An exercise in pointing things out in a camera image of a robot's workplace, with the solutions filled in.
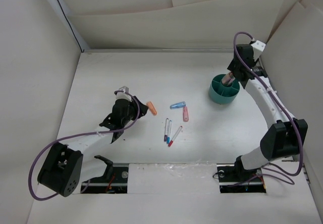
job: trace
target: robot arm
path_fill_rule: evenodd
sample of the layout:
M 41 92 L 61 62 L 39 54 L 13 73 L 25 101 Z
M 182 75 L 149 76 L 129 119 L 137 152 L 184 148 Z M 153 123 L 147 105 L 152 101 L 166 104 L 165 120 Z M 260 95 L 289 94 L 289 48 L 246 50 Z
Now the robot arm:
M 260 168 L 277 158 L 299 154 L 298 141 L 292 124 L 273 101 L 269 91 L 283 107 L 284 105 L 279 100 L 276 92 L 273 91 L 266 72 L 263 68 L 256 67 L 257 59 L 264 47 L 264 43 L 256 41 L 251 44 L 237 45 L 237 51 L 247 66 L 265 82 L 267 89 L 240 63 L 236 54 L 228 67 L 228 70 L 231 71 L 230 76 L 224 77 L 222 81 L 223 84 L 230 83 L 232 78 L 235 77 L 255 100 L 268 126 L 268 131 L 260 141 L 260 146 L 250 153 L 237 158 L 235 172 L 238 175 Z M 297 120 L 287 109 L 286 111 L 294 120 L 300 132 L 302 143 L 304 143 L 308 127 L 306 121 Z
M 95 177 L 103 177 L 107 180 L 111 178 L 113 162 L 98 155 L 100 149 L 115 142 L 123 134 L 122 129 L 136 119 L 138 111 L 138 118 L 141 118 L 148 110 L 148 107 L 134 96 L 139 104 L 138 108 L 137 103 L 126 94 L 128 90 L 127 87 L 119 89 L 112 113 L 95 129 L 98 134 L 79 138 L 68 145 L 58 142 L 51 147 L 39 172 L 39 183 L 67 197 L 73 193 L 80 181 Z M 99 134 L 106 130 L 120 131 L 113 134 Z

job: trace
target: pink eraser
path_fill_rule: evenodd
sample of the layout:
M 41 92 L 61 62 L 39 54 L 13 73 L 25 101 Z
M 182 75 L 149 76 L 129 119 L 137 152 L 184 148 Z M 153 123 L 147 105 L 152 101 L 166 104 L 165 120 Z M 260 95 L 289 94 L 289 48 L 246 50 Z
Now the pink eraser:
M 187 106 L 185 106 L 183 108 L 183 121 L 184 122 L 188 122 L 188 110 L 187 110 Z

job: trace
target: orange eraser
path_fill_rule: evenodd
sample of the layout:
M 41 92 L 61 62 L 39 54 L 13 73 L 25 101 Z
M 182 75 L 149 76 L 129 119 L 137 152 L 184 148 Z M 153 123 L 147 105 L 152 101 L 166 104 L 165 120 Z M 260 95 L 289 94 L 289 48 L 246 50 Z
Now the orange eraser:
M 155 107 L 153 106 L 153 104 L 151 103 L 151 101 L 147 102 L 147 106 L 150 109 L 151 113 L 156 116 L 157 115 L 157 111 L 155 109 Z

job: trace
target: blue pen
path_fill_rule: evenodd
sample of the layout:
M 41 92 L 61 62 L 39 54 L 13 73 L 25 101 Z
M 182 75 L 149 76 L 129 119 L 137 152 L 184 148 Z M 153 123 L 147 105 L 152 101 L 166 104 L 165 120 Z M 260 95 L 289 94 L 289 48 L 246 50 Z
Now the blue pen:
M 172 128 L 172 121 L 169 121 L 169 123 L 168 123 L 168 132 L 167 132 L 167 144 L 169 144 L 169 142 L 170 142 L 171 128 Z
M 185 106 L 186 106 L 185 101 L 182 101 L 182 102 L 179 102 L 179 103 L 176 103 L 176 104 L 172 104 L 170 106 L 170 109 L 178 109 L 178 108 L 183 108 Z

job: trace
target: black strip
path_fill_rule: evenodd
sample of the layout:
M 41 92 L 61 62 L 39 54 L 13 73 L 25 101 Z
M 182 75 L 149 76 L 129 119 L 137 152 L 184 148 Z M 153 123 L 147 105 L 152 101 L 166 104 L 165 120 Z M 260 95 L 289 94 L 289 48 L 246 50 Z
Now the black strip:
M 71 29 L 71 31 L 72 31 L 72 33 L 73 33 L 73 36 L 74 36 L 75 40 L 77 41 L 77 44 L 79 45 L 79 48 L 80 48 L 81 52 L 84 52 L 84 50 L 82 50 L 82 48 L 81 48 L 81 45 L 80 45 L 80 43 L 79 43 L 78 39 L 77 39 L 77 38 L 76 38 L 76 36 L 75 36 L 75 33 L 74 33 L 74 31 L 73 31 L 73 29 L 72 29 L 72 26 L 71 26 L 71 23 L 69 22 L 69 20 L 67 19 L 66 15 L 65 15 L 65 12 L 64 12 L 64 10 L 63 10 L 63 7 L 62 7 L 62 5 L 61 5 L 60 1 L 59 1 L 59 0 L 57 0 L 57 2 L 59 3 L 59 5 L 60 5 L 60 7 L 61 7 L 61 10 L 62 10 L 62 12 L 63 12 L 63 15 L 64 15 L 64 17 L 65 17 L 65 19 L 66 19 L 67 23 L 68 23 L 68 24 L 69 24 L 69 26 L 70 26 L 70 29 Z

